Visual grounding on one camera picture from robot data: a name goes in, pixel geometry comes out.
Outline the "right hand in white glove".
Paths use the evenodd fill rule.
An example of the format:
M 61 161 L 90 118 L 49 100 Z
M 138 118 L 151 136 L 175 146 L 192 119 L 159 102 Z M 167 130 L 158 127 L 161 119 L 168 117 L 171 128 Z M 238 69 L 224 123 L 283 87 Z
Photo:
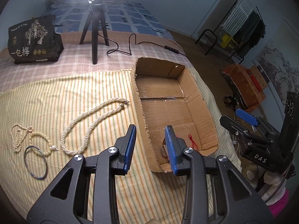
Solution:
M 242 175 L 249 181 L 254 189 L 258 187 L 258 180 L 261 180 L 262 183 L 270 185 L 266 192 L 261 196 L 264 201 L 267 200 L 273 192 L 275 192 L 283 179 L 283 176 L 281 176 L 279 173 L 264 170 L 260 166 L 253 163 L 250 163 L 242 169 Z M 276 194 L 266 203 L 267 206 L 274 205 L 283 198 L 286 193 L 285 184 L 286 180 L 284 180 Z

